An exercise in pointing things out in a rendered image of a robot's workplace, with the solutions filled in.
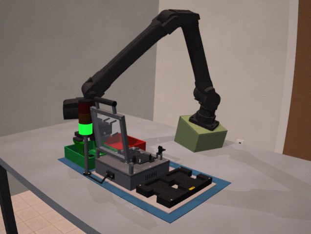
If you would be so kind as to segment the green bin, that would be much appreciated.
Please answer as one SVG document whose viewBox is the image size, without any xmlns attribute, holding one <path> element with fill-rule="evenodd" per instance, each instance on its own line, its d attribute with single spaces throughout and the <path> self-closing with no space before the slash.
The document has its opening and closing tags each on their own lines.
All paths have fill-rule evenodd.
<svg viewBox="0 0 311 234">
<path fill-rule="evenodd" d="M 85 168 L 85 159 L 84 156 L 78 154 L 79 151 L 75 144 L 64 146 L 65 149 L 65 158 L 69 159 L 70 161 L 74 162 L 75 164 L 79 165 L 82 168 Z M 95 145 L 94 141 L 88 141 L 88 150 L 95 152 Z M 100 152 L 100 156 L 106 155 L 103 152 Z M 95 169 L 95 157 L 89 158 L 89 170 Z"/>
</svg>

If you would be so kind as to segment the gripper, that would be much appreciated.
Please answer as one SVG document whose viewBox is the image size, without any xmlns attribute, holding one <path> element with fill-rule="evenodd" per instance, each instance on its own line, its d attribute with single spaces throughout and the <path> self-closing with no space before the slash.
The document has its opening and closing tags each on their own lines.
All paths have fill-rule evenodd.
<svg viewBox="0 0 311 234">
<path fill-rule="evenodd" d="M 83 142 L 84 135 L 79 134 L 79 131 L 77 131 L 75 132 L 75 136 L 76 137 L 73 137 L 73 142 L 75 143 L 77 149 L 79 150 L 80 155 L 84 156 L 84 142 Z M 89 140 L 94 141 L 94 145 L 96 148 L 97 146 L 96 146 L 96 141 L 95 141 L 95 135 L 89 135 L 88 138 Z"/>
</svg>

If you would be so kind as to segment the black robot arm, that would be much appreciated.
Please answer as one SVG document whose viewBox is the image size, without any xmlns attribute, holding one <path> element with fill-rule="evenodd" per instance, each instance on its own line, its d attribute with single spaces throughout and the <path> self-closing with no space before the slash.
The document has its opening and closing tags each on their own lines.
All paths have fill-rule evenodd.
<svg viewBox="0 0 311 234">
<path fill-rule="evenodd" d="M 161 11 L 143 32 L 82 85 L 84 97 L 63 101 L 64 120 L 79 119 L 79 99 L 91 99 L 92 106 L 95 106 L 93 101 L 95 96 L 102 97 L 111 84 L 149 48 L 162 37 L 170 35 L 181 27 L 195 77 L 194 99 L 200 104 L 200 109 L 189 117 L 189 122 L 214 131 L 219 125 L 219 121 L 215 120 L 215 111 L 221 97 L 215 92 L 209 75 L 198 20 L 200 20 L 199 14 L 190 10 Z"/>
</svg>

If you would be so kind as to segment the red bin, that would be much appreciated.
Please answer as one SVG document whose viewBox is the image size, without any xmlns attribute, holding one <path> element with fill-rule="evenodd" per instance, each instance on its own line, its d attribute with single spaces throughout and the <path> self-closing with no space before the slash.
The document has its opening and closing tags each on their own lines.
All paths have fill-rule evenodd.
<svg viewBox="0 0 311 234">
<path fill-rule="evenodd" d="M 129 147 L 133 147 L 133 146 L 139 147 L 139 149 L 146 151 L 146 142 L 145 141 L 130 137 L 128 135 L 127 135 L 127 137 L 128 137 Z"/>
</svg>

